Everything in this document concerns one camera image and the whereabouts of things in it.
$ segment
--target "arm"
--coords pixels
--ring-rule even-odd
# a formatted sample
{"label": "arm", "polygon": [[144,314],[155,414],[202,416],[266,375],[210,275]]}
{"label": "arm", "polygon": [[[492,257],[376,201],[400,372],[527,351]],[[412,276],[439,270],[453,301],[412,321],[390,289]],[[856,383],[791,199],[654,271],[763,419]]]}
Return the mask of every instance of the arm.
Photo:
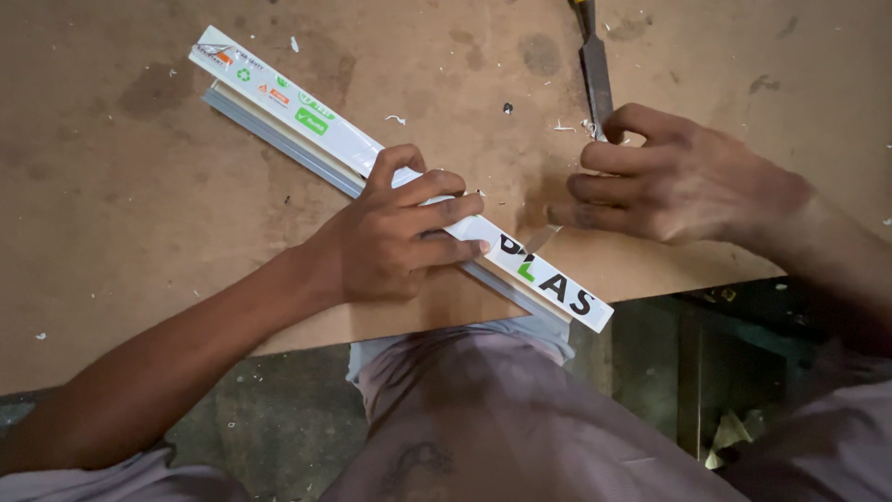
{"label": "arm", "polygon": [[116,347],[41,402],[0,444],[0,476],[100,469],[154,444],[264,340],[335,305],[410,298],[427,267],[488,250],[482,241],[422,239],[483,210],[464,181],[427,172],[399,188],[402,166],[424,171],[412,145],[378,156],[366,189],[304,244],[285,250],[217,295]]}
{"label": "arm", "polygon": [[[892,247],[784,171],[717,130],[641,105],[604,124],[610,143],[582,151],[567,180],[576,202],[549,207],[553,223],[620,231],[665,243],[737,244],[775,262],[848,308],[873,330],[841,333],[851,348],[892,356]],[[626,131],[641,148],[619,146]]]}

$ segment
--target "wooden board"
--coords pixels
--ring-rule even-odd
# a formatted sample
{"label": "wooden board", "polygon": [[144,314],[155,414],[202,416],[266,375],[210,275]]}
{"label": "wooden board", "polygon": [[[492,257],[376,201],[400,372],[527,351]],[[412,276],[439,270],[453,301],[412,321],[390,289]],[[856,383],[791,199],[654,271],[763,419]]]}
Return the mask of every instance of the wooden board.
{"label": "wooden board", "polygon": [[[609,0],[599,20],[611,30],[599,34],[616,105],[726,130],[888,238],[890,9]],[[431,167],[462,174],[487,194],[486,217],[518,238],[541,223],[547,199],[565,197],[586,142],[552,130],[586,113],[565,2],[15,0],[0,13],[14,69],[0,81],[0,394],[62,383],[347,204],[200,100],[211,79],[186,55],[209,24],[381,143],[414,142]],[[729,246],[604,233],[562,231],[542,255],[606,301],[780,273]],[[262,350],[518,314],[443,270],[415,302],[335,309]]]}

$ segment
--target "black letter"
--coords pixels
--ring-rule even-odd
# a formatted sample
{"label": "black letter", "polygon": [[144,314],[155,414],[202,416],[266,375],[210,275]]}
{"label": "black letter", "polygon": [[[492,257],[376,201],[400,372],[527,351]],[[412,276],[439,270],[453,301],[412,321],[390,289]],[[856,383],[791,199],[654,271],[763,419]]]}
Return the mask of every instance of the black letter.
{"label": "black letter", "polygon": [[523,249],[521,245],[508,238],[507,235],[502,234],[502,251],[509,255],[516,255],[517,253],[520,253],[521,249]]}
{"label": "black letter", "polygon": [[585,296],[589,295],[585,292],[584,289],[579,290],[579,294],[576,295],[579,297],[579,303],[582,304],[582,308],[576,306],[576,304],[570,304],[570,308],[573,309],[579,315],[586,315],[591,310],[591,305],[589,305],[589,301],[585,299]]}
{"label": "black letter", "polygon": [[564,291],[566,290],[566,277],[564,277],[561,274],[558,274],[558,275],[552,277],[551,279],[543,282],[539,286],[539,289],[541,289],[543,291],[545,289],[551,289],[552,291],[555,291],[557,293],[557,301],[559,301],[560,303],[564,303]]}

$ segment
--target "left hand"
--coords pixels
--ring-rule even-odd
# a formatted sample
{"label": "left hand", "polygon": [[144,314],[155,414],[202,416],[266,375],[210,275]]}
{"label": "left hand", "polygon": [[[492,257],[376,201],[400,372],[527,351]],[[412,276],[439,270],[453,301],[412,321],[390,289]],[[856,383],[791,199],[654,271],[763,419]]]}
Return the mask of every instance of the left hand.
{"label": "left hand", "polygon": [[[425,174],[391,188],[393,174],[403,166]],[[483,200],[478,194],[462,196],[465,181],[457,174],[425,171],[417,146],[382,150],[359,197],[300,246],[325,283],[320,294],[328,294],[331,303],[413,298],[428,267],[489,251],[484,240],[429,233],[479,214]],[[458,197],[419,206],[441,195]]]}

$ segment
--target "right hand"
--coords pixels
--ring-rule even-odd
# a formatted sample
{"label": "right hand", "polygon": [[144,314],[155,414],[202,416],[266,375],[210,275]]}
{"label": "right hand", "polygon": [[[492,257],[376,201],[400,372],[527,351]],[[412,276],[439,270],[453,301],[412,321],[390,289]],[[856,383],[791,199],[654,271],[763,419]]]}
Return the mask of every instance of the right hand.
{"label": "right hand", "polygon": [[[645,137],[644,146],[620,146],[627,130]],[[619,108],[604,132],[610,143],[589,143],[580,164],[613,176],[571,176],[566,186],[576,202],[550,205],[551,223],[665,243],[742,245],[814,195],[801,176],[737,139],[646,106]]]}

